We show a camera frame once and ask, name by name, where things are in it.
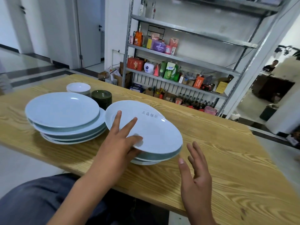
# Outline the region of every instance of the hand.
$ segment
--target hand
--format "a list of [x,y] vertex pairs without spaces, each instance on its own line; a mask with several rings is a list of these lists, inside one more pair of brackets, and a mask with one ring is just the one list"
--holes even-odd
[[184,159],[179,158],[181,174],[181,198],[191,225],[216,224],[212,216],[212,177],[208,171],[203,152],[194,141],[187,144],[191,156],[189,162],[194,169],[194,178]]
[[122,112],[119,110],[109,134],[85,174],[95,181],[99,180],[101,183],[96,182],[96,184],[105,185],[107,190],[117,183],[130,161],[140,153],[140,150],[131,147],[143,139],[141,136],[127,137],[137,122],[136,117],[120,130],[121,115]]

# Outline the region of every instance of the metal shelf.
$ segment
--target metal shelf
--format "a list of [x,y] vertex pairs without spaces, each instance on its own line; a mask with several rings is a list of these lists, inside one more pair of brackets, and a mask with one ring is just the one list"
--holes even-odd
[[223,7],[236,12],[242,12],[255,17],[267,17],[278,13],[280,6],[272,6],[263,3],[246,0],[185,0],[193,3],[208,4]]
[[145,17],[138,16],[138,15],[132,15],[132,19],[139,20],[141,22],[145,22],[145,23],[149,23],[149,24],[153,24],[153,25],[158,25],[158,26],[165,27],[165,28],[170,28],[170,29],[176,30],[176,31],[182,31],[182,32],[186,32],[189,34],[194,34],[197,36],[220,41],[223,43],[238,45],[238,46],[242,46],[242,47],[246,47],[246,48],[257,48],[257,44],[254,44],[254,43],[236,40],[236,39],[232,39],[232,38],[229,38],[226,36],[208,33],[208,32],[204,32],[204,31],[197,31],[192,28],[182,27],[182,26],[166,23],[166,22],[159,21],[159,20],[145,18]]
[[181,56],[181,55],[172,56],[172,55],[169,55],[169,54],[157,52],[155,50],[147,49],[147,48],[132,45],[132,44],[128,44],[128,46],[132,47],[132,48],[135,48],[135,49],[138,49],[138,50],[148,52],[148,53],[152,53],[152,54],[160,55],[160,56],[163,56],[163,57],[166,57],[166,58],[170,58],[170,59],[173,59],[173,60],[182,61],[182,62],[185,62],[185,63],[193,64],[193,65],[200,66],[200,67],[203,67],[203,68],[207,68],[207,69],[210,69],[210,70],[231,74],[233,76],[239,76],[240,75],[239,72],[237,72],[233,69],[229,69],[229,68],[225,68],[225,67],[222,67],[222,66],[219,66],[219,65],[211,64],[211,63],[201,61],[201,60],[197,60],[197,59],[194,59],[194,58],[191,58],[191,57],[185,57],[185,56]]
[[203,94],[212,95],[212,96],[215,96],[215,97],[220,98],[220,99],[226,99],[227,98],[227,95],[225,93],[219,94],[219,93],[216,93],[216,92],[213,92],[213,91],[200,90],[200,89],[191,87],[189,85],[181,84],[181,83],[178,83],[178,82],[175,82],[175,81],[172,81],[172,80],[168,80],[168,79],[164,79],[164,78],[161,78],[161,77],[158,77],[158,76],[153,76],[153,75],[148,74],[144,71],[141,72],[141,71],[137,71],[137,70],[130,69],[130,68],[126,68],[126,70],[137,73],[137,74],[141,74],[141,75],[144,75],[144,76],[156,79],[156,80],[160,80],[160,81],[163,81],[163,82],[166,82],[166,83],[174,84],[174,85],[179,86],[179,87],[187,88],[189,90],[193,90],[193,91],[200,92],[200,93],[203,93]]

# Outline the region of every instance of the person in black shirt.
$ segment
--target person in black shirt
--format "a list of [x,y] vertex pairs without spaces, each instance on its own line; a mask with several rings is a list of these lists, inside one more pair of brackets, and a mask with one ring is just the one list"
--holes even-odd
[[263,67],[262,70],[271,73],[275,69],[275,66],[277,64],[278,64],[278,60],[275,60],[271,65],[266,65],[265,67]]

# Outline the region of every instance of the stack of plates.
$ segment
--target stack of plates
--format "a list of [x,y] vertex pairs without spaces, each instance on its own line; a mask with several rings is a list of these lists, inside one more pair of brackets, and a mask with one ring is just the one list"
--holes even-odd
[[122,111],[120,128],[123,128],[134,117],[138,118],[128,136],[143,137],[141,142],[134,145],[142,153],[134,158],[132,163],[152,165],[179,154],[183,144],[180,131],[156,109],[132,100],[115,102],[107,108],[105,113],[105,123],[108,129],[111,129],[118,110]]
[[95,90],[92,92],[92,99],[95,100],[99,107],[106,110],[113,101],[112,94],[105,90]]
[[67,92],[78,93],[89,96],[91,86],[85,83],[70,83],[67,85]]
[[82,143],[107,129],[105,110],[81,94],[55,92],[41,95],[26,105],[25,114],[42,137],[55,144]]

